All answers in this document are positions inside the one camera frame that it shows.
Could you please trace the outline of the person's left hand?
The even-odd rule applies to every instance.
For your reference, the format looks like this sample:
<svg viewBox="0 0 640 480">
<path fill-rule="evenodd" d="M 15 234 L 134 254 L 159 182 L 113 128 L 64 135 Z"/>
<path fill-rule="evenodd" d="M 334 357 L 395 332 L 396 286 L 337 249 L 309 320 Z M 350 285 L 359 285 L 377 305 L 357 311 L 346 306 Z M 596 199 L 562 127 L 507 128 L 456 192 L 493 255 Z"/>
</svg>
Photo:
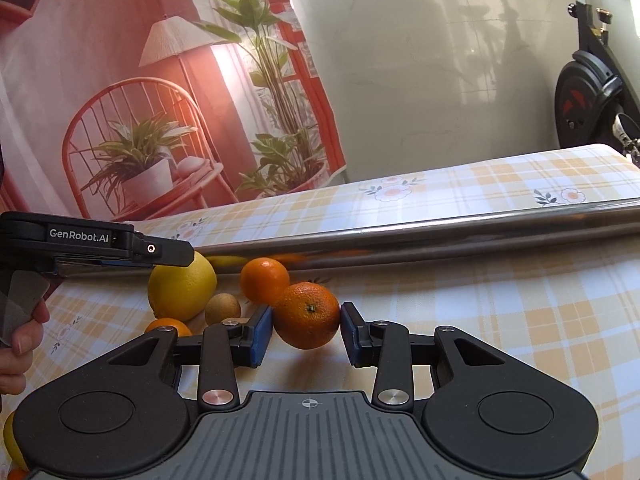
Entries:
<svg viewBox="0 0 640 480">
<path fill-rule="evenodd" d="M 20 326 L 12 335 L 9 347 L 1 349 L 0 390 L 1 394 L 17 396 L 26 388 L 26 372 L 32 366 L 32 355 L 43 338 L 43 325 L 49 321 L 50 313 L 43 300 L 32 312 L 32 319 Z"/>
</svg>

